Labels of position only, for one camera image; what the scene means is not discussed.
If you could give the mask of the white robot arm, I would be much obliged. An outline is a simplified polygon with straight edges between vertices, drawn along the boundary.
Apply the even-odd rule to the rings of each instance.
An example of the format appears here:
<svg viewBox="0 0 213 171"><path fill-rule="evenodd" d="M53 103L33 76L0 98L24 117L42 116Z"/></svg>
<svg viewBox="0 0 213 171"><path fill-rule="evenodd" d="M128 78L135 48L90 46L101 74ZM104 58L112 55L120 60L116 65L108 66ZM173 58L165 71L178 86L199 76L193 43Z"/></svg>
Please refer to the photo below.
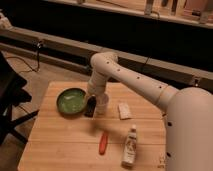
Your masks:
<svg viewBox="0 0 213 171"><path fill-rule="evenodd" d="M87 92L99 96L109 78L123 83L166 114L165 171L213 171L213 94L177 89L118 64L114 52L94 54Z"/></svg>

